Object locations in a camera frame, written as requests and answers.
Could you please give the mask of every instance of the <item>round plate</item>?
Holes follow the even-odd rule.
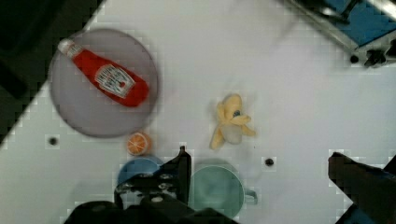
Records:
[[[144,127],[157,101],[159,86],[149,52],[133,37],[109,29],[75,34],[70,39],[142,77],[148,83],[149,96],[138,107],[114,102],[58,50],[49,68],[50,93],[64,121],[78,132],[94,137],[115,137]]]

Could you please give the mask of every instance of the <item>orange slice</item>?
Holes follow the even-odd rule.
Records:
[[[151,149],[151,139],[146,133],[134,133],[128,141],[128,152],[134,156],[139,156],[149,152]]]

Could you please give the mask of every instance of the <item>ketchup bottle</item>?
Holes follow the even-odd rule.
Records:
[[[119,104],[136,107],[148,97],[148,84],[121,65],[84,49],[70,39],[61,41],[58,49],[72,59],[99,91]]]

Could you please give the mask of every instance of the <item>green mug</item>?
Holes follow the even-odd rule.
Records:
[[[211,207],[233,218],[244,203],[257,204],[256,192],[243,187],[238,172],[227,161],[211,159],[195,167],[189,197],[189,206],[194,210]]]

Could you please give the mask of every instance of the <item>white surface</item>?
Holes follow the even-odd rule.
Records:
[[[343,51],[274,0],[109,0],[89,25],[100,27],[140,38],[159,65],[153,151],[168,161],[186,142],[194,161],[225,158],[258,191],[241,223],[334,223],[350,201],[330,186],[331,150],[376,166],[396,154],[396,68],[349,67]],[[80,203],[112,200],[128,160],[126,137],[74,132],[46,88],[0,150],[2,223],[63,223]],[[258,136],[214,152],[216,103],[231,92]],[[53,135],[57,147],[47,144]]]

